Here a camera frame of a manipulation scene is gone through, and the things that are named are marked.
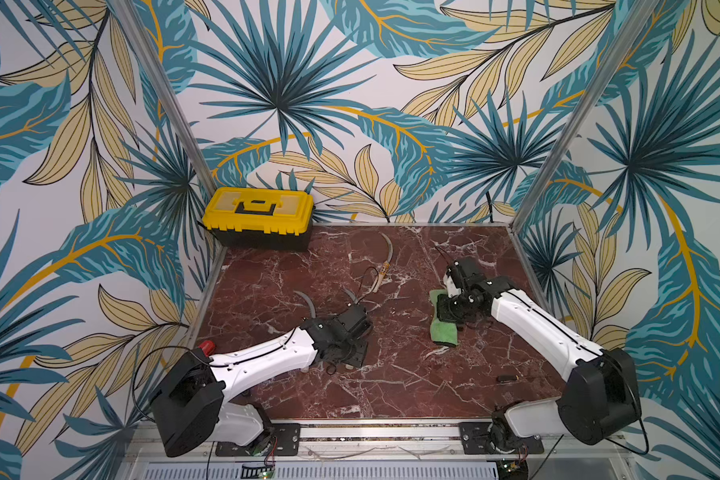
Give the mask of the green rag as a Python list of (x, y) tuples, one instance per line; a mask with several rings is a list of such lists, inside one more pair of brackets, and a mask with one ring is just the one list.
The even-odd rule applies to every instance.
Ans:
[(438, 313), (439, 297), (445, 294), (445, 290), (431, 290), (429, 292), (430, 302), (434, 307), (433, 319), (430, 323), (430, 338), (436, 345), (456, 347), (458, 345), (457, 325), (442, 321)]

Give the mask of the sickle labelled handle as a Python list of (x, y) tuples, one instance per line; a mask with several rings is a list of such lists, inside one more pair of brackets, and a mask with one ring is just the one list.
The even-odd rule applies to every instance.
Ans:
[(379, 290), (381, 284), (383, 283), (383, 281), (391, 267), (391, 262), (392, 262), (392, 258), (393, 258), (393, 254), (394, 254), (394, 247), (393, 247), (391, 239), (383, 232), (381, 232), (380, 235), (386, 242), (387, 255), (386, 255), (385, 261), (382, 263), (381, 267), (379, 268), (376, 279), (374, 280), (374, 283), (372, 285), (372, 290), (371, 290), (372, 293), (376, 293)]

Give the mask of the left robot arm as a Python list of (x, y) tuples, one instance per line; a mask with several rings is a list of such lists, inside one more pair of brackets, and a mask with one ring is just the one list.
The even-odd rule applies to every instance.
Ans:
[(254, 404), (232, 399), (279, 375), (324, 363), (363, 365), (372, 322), (367, 310), (350, 304), (338, 315), (304, 320), (290, 332), (232, 353), (184, 353), (149, 400), (167, 457), (189, 453), (206, 441), (243, 448), (264, 446), (271, 421)]

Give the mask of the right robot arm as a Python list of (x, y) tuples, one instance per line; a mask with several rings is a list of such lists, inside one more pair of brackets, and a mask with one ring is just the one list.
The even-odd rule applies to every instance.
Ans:
[(435, 304), (439, 320), (463, 324), (489, 315), (512, 329), (555, 369), (561, 396), (518, 402), (495, 411), (483, 436), (492, 453), (540, 453), (544, 436), (569, 435), (596, 445), (642, 420), (632, 357), (608, 349), (565, 326), (506, 277), (487, 277), (478, 262), (461, 258), (443, 276)]

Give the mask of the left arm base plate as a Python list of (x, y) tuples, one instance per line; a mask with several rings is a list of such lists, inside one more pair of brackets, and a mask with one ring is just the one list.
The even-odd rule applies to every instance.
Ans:
[(299, 423), (275, 423), (266, 427), (253, 442), (239, 446), (233, 442), (218, 442), (217, 457), (295, 457), (298, 454), (302, 427)]

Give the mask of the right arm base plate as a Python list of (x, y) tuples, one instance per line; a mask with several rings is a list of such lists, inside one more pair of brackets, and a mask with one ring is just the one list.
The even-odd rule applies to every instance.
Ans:
[(501, 422), (460, 422), (459, 437), (466, 455), (542, 454), (545, 449), (538, 436), (518, 437)]

